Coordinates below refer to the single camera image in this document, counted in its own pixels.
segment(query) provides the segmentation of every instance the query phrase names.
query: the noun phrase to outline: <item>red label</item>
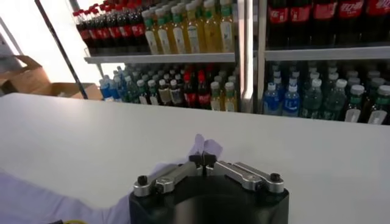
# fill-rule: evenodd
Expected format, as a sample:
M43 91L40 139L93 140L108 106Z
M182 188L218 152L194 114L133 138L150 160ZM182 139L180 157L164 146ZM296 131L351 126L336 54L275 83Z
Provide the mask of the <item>red label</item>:
M340 5L339 17L340 18L352 18L360 16L363 9L364 0L359 1L347 1Z
M121 31L119 30L119 27L110 27L109 29L110 29L111 37L118 38L118 37L122 36Z
M210 95L207 94L207 95L199 95L199 103L201 104L208 104L210 103Z
M144 24L137 24L135 26L132 26L132 31L133 31L135 37L144 35L145 34L145 25Z
M288 19L288 8L272 9L268 8L269 21L271 23L285 23Z
M122 37L131 37L133 34L131 26L121 26L119 30L121 31Z
M367 5L368 15L384 15L390 12L390 0L369 0Z
M290 10L291 22L305 22L309 20L310 5L306 7L293 7Z
M316 4L314 6L315 19L330 19L335 15L337 2L330 4Z

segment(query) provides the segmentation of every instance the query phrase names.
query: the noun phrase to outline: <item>shelf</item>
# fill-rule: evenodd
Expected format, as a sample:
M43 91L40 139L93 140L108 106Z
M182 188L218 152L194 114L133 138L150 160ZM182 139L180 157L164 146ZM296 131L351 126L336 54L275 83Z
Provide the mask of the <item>shelf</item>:
M124 55L85 57L88 64L102 63L209 63L235 62L234 53L170 54L170 55Z
M390 59L390 46L266 51L267 61Z

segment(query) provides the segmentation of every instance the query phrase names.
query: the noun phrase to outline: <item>plastic bottle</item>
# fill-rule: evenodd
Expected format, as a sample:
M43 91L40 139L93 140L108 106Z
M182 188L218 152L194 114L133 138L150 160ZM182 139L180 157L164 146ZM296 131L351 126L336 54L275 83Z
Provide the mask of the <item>plastic bottle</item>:
M230 0L220 0L221 3L221 37L222 51L234 52L234 26L232 16L232 5Z
M188 38L187 23L183 22L182 9L179 6L174 6L171 8L171 12L173 14L173 34L175 36L177 53L190 54L190 39Z
M346 118L344 121L356 123L361 114L361 98L364 93L364 86L353 85L350 89L349 102L346 109Z
M289 85L283 102L282 116L297 117L299 114L299 93L297 85Z
M191 53L206 53L204 24L196 19L196 3L185 6L188 18L188 38L190 39Z
M206 21L205 42L208 53L221 52L221 22L215 12L215 1L207 0L204 2Z
M145 37L151 53L154 55L162 54L163 49L161 48L160 37L158 36L157 28L154 26L151 11L143 11L142 17L145 21Z
M322 103L321 79L313 79L311 88L305 94L300 117L317 119Z
M382 85L378 89L378 97L371 107L368 124L380 125L389 113L390 86Z
M282 115L282 105L279 101L278 92L275 83L268 83L268 89L264 93L264 114Z
M339 119L341 111L346 103L346 86L346 80L337 80L336 87L325 99L324 110L321 113L321 119L331 121L337 121Z

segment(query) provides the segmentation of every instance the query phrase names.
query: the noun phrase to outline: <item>white table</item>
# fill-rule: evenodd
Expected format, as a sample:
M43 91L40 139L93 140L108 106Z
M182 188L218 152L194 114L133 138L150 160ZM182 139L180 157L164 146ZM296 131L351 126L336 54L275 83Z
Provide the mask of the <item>white table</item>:
M222 158L279 172L290 223L390 222L390 127L10 94L0 169L101 208L136 177L185 156L195 134Z

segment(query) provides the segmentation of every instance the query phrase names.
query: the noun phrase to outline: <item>bottle label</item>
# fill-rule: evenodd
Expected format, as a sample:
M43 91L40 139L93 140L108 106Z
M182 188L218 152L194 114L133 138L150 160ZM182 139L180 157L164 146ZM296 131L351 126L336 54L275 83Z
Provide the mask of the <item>bottle label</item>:
M368 120L368 124L382 124L388 113L383 110L373 111Z
M176 46L177 46L177 52L179 54L185 54L185 45L184 45L184 37L183 37L183 30L181 28L174 28L173 34L175 36Z
M133 32L132 32L132 27L131 26L121 26L119 28L121 31L122 37L131 37Z
M306 7L292 7L290 9L291 22L300 23L309 20L311 5Z
M197 36L196 26L189 26L188 27L188 38L190 39L191 52L192 53L200 53L199 39Z
M345 121L346 122L356 123L356 122L358 122L359 117L360 117L360 110L358 110L358 109L349 109L346 112L346 119L345 119Z
M360 16L363 9L363 3L364 0L342 2L339 9L339 17L353 18Z
M151 96L151 103L152 103L152 105L158 105L157 97Z
M315 19L330 19L335 15L337 2L314 5Z
M288 8L272 9L269 7L268 15L271 23L285 23L288 19Z
M166 30L158 30L158 36L160 37L164 54L171 54L171 47L169 46L168 34L166 33Z
M222 44L224 52L234 52L232 24L230 22L221 23Z
M366 10L371 16L384 15L390 12L390 0L370 0Z
M135 37L139 37L145 34L145 25L144 24L137 24L135 26L132 26L132 31L134 33Z
M154 37L154 33L152 31L146 31L145 37L147 43L149 44L149 48L151 49L151 53L158 54L157 42L156 42L156 38Z

